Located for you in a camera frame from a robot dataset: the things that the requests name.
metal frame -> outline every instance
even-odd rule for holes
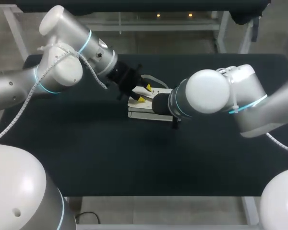
[[[17,47],[20,54],[25,61],[29,56],[29,51],[26,47],[26,43],[23,36],[22,27],[15,17],[15,13],[23,13],[17,5],[0,5],[3,9],[6,20],[10,26],[12,34],[14,36]],[[227,28],[227,23],[229,19],[229,12],[224,11],[221,23],[217,20],[217,11],[211,12],[210,20],[197,20],[191,21],[187,20],[185,22],[179,21],[131,21],[122,22],[120,12],[118,14],[118,21],[105,22],[101,20],[94,20],[89,18],[81,18],[80,21],[89,25],[89,27],[94,31],[214,31],[216,47],[219,53],[226,53],[226,48],[224,45],[224,37]],[[252,27],[250,23],[245,32],[243,41],[241,43],[239,53],[248,53],[252,36]]]
[[[261,230],[248,225],[77,225],[77,230]]]
[[[259,223],[255,199],[252,196],[242,197],[247,225],[96,225],[78,224],[77,230],[263,230]]]

gray floor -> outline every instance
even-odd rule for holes
[[[288,0],[272,0],[260,20],[258,42],[251,53],[281,53],[288,57]],[[183,14],[162,16],[181,18]],[[27,43],[32,53],[43,45],[38,26],[43,14],[31,13],[19,16]],[[91,17],[116,18],[117,13],[97,13]],[[151,18],[151,13],[124,13],[123,18]],[[225,44],[228,52],[237,52],[245,26],[230,20]],[[119,53],[146,54],[195,54],[213,53],[211,33],[204,32],[98,32]],[[18,52],[10,28],[0,9],[0,70],[19,69],[23,61]],[[245,224],[241,200],[238,197],[84,197],[72,199],[73,209],[95,211],[104,224]],[[81,223],[96,223],[88,214]]]

black cable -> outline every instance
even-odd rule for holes
[[[78,214],[75,218],[78,219],[80,216],[82,216],[83,214],[87,214],[87,213],[94,214],[96,216],[96,218],[97,218],[98,224],[100,224],[99,216],[95,212],[83,212],[83,213]]]

black table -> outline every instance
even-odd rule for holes
[[[261,16],[271,0],[0,0],[17,5],[23,12],[47,12],[62,5],[74,15],[92,12],[190,12],[230,11],[234,21],[245,24]]]
[[[25,66],[39,63],[30,56]],[[169,87],[201,69],[251,64],[268,94],[288,80],[282,55],[119,55]],[[52,99],[32,101],[1,144],[31,152],[64,196],[260,196],[288,169],[288,152],[268,137],[247,139],[226,113],[168,122],[127,117],[127,98],[116,86],[101,89],[83,79]],[[5,110],[0,132],[19,106]],[[288,145],[288,125],[272,134]]]

yellow object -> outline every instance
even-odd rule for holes
[[[140,98],[138,99],[138,102],[146,102],[146,100],[145,100],[143,97],[140,97]]]
[[[148,84],[148,85],[146,86],[146,89],[147,89],[149,92],[152,91],[152,87],[150,87],[150,84]]]

